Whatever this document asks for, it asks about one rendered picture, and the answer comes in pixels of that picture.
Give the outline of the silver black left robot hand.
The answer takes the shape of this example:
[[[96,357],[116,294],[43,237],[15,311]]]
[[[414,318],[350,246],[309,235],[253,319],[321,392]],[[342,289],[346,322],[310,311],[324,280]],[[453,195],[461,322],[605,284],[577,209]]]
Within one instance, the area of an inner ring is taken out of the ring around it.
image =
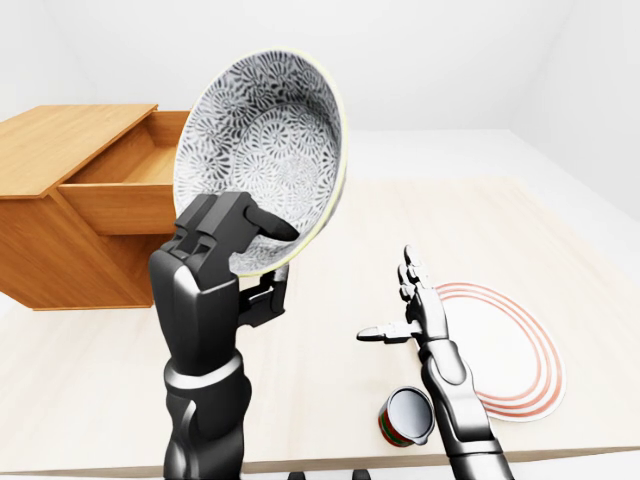
[[[174,237],[150,257],[152,291],[173,368],[201,376],[232,358],[238,327],[284,312],[288,271],[268,272],[257,286],[241,289],[231,255],[259,235],[293,241],[299,233],[246,192],[200,194],[175,225]]]

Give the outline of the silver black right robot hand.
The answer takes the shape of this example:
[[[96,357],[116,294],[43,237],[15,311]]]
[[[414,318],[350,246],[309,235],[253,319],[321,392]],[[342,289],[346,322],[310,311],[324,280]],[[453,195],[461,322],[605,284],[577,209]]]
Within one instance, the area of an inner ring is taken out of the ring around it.
[[[404,263],[398,266],[397,276],[399,293],[406,303],[406,320],[365,328],[357,333],[358,341],[398,344],[416,339],[422,345],[449,338],[443,304],[417,251],[406,245],[403,255]]]

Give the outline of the black white patterned bowl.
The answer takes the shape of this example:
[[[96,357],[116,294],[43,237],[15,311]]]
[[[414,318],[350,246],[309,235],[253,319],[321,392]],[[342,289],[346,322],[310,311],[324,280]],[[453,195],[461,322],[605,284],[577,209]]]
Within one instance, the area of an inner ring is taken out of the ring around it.
[[[292,260],[326,226],[346,179],[345,116],[326,72],[310,57],[271,49],[218,75],[191,109],[174,162],[173,199],[182,213],[199,194],[247,192],[299,233],[256,237],[230,258],[239,276]]]

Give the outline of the wooden cabinet drawer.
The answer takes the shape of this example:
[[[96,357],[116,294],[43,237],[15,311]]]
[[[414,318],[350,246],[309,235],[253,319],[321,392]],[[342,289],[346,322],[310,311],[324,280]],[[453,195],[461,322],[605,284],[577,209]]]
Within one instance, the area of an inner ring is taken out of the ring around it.
[[[154,111],[58,186],[100,235],[174,231],[173,171],[188,113]]]

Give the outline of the wooden cabinet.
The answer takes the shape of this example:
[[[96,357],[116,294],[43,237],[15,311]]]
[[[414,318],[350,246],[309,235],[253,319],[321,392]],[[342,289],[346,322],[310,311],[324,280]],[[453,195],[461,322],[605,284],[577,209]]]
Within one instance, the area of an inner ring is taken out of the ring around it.
[[[0,292],[35,310],[148,307],[168,234],[100,235],[58,186],[153,104],[42,105],[0,122]]]

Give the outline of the white plate with red rings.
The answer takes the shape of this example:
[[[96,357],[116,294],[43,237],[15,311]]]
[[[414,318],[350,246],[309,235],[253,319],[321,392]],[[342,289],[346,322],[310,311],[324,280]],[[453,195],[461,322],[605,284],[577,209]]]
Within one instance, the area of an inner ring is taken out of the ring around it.
[[[435,290],[487,414],[511,422],[552,414],[564,398],[567,375],[544,325],[514,299],[486,286],[450,282]]]

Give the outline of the red green tin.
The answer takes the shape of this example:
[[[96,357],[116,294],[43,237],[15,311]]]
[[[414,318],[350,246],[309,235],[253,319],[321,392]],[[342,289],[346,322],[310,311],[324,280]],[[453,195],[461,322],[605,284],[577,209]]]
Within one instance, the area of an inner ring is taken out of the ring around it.
[[[384,439],[395,447],[425,445],[435,426],[434,408],[421,390],[400,387],[381,407],[378,425]]]

